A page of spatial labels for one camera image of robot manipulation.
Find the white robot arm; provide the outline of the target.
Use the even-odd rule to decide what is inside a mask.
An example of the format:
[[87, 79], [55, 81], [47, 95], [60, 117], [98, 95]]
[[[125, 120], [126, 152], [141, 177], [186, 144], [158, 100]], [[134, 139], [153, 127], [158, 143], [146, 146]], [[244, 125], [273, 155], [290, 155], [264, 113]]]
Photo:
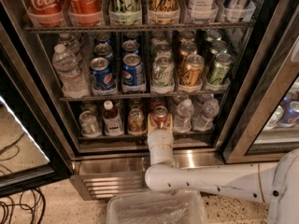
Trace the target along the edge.
[[267, 203], [267, 224], [299, 224], [299, 148], [278, 162], [179, 169], [174, 166], [173, 142], [170, 130], [148, 133], [150, 168], [145, 180], [151, 190], [191, 189]]

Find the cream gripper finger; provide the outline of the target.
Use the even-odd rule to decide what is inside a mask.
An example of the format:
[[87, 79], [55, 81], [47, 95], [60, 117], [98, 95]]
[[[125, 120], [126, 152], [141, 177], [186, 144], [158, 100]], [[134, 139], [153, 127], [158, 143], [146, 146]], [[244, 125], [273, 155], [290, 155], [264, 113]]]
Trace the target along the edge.
[[173, 118], [171, 114], [168, 115], [168, 119], [164, 127], [169, 131], [173, 130]]
[[148, 114], [148, 133], [153, 132], [156, 129], [155, 122], [151, 114]]

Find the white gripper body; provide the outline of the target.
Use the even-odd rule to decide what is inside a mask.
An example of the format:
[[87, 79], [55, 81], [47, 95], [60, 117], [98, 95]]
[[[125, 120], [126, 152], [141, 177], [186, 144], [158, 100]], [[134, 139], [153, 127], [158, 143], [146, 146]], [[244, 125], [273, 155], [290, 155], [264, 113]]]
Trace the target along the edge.
[[174, 137], [168, 130], [154, 130], [148, 135], [150, 165], [164, 164], [173, 166], [175, 158], [173, 154]]

